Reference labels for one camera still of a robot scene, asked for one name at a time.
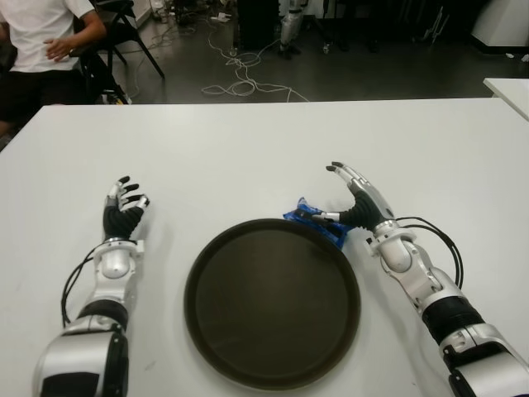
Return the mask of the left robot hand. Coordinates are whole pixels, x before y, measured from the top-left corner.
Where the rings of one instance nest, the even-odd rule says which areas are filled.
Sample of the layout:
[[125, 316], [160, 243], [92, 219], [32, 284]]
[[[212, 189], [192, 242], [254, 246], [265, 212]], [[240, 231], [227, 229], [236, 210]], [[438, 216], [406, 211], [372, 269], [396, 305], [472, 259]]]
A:
[[131, 178], [123, 176], [110, 188], [104, 202], [102, 230], [104, 240], [129, 240], [141, 222], [143, 214], [150, 205], [145, 194], [133, 194], [140, 185], [132, 183]]

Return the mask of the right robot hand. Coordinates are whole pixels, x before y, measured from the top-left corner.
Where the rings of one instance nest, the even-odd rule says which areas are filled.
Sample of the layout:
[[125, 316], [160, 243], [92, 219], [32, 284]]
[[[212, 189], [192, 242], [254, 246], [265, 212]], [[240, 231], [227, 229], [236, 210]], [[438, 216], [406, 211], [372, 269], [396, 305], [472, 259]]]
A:
[[388, 202], [360, 172], [339, 161], [332, 161], [326, 170], [345, 181], [354, 197], [354, 204], [341, 212], [317, 212], [311, 216], [312, 220], [360, 227], [370, 232], [375, 232], [379, 225], [396, 221]]

